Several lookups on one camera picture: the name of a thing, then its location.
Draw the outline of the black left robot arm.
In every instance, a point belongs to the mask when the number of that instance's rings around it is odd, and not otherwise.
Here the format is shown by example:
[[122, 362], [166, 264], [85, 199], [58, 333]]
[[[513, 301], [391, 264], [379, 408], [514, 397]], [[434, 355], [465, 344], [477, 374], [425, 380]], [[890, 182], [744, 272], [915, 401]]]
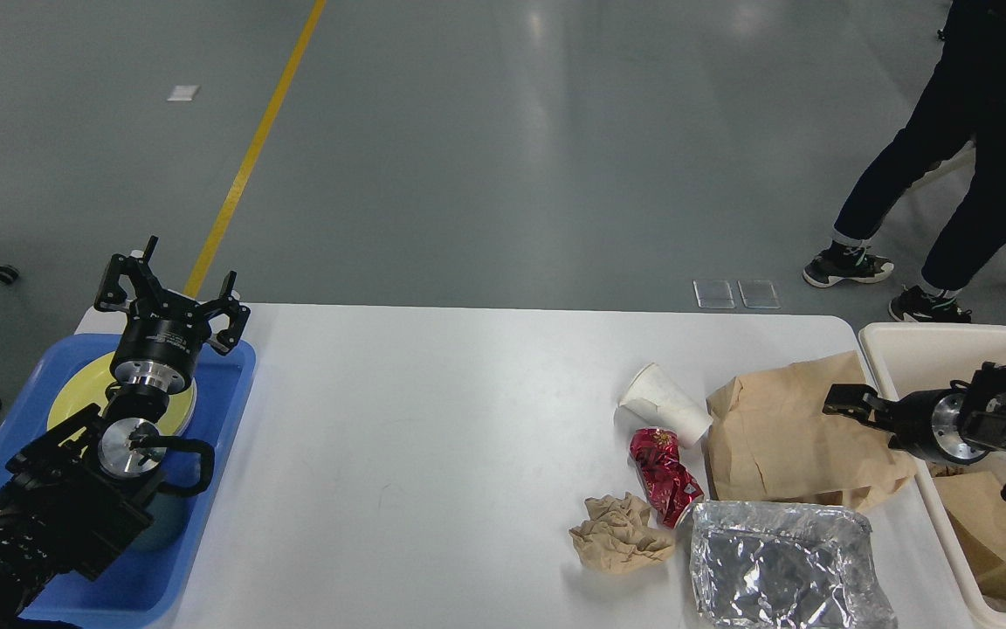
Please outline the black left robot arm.
[[28, 626], [24, 610], [56, 577], [97, 580], [155, 524], [157, 497], [199, 496], [213, 481], [216, 448], [159, 423], [190, 389], [204, 347], [227, 356], [239, 346], [252, 310], [235, 294], [235, 271], [208, 301], [165, 287], [150, 267], [156, 243], [113, 255], [97, 287], [94, 309], [125, 315], [108, 367], [114, 391], [5, 463], [0, 628]]

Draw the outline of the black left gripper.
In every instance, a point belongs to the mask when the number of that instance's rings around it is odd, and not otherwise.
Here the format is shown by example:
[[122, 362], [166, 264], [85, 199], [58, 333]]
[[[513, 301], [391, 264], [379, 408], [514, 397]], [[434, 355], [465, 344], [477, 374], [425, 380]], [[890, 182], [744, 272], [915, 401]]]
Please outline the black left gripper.
[[[127, 326], [109, 365], [120, 384], [144, 384], [168, 395], [183, 394], [193, 383], [193, 371], [205, 342], [220, 356], [239, 343], [252, 314], [236, 297], [238, 273], [224, 276], [219, 294], [201, 304], [165, 301], [165, 290], [150, 267], [157, 235], [150, 235], [141, 254], [113, 254], [101, 275], [94, 299], [100, 312], [124, 312]], [[210, 323], [226, 318], [213, 333]]]

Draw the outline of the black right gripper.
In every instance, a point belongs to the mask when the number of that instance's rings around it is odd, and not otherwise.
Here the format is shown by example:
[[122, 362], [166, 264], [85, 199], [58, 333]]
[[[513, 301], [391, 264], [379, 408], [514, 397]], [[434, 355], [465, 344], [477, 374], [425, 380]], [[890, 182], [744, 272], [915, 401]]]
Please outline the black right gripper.
[[893, 450], [939, 465], [969, 466], [987, 457], [990, 447], [973, 445], [961, 435], [963, 389], [915, 391], [898, 401], [879, 397], [866, 384], [831, 384], [822, 414], [854, 419], [892, 433]]

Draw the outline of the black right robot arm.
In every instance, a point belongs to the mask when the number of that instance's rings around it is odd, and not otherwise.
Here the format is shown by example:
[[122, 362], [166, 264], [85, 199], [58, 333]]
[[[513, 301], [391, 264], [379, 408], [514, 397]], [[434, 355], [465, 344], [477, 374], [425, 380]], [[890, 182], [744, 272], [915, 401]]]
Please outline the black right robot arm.
[[[923, 461], [967, 467], [1006, 455], [1006, 363], [983, 363], [970, 381], [891, 401], [863, 384], [833, 384], [823, 413], [890, 434], [889, 447]], [[1001, 489], [1006, 501], [1006, 482]]]

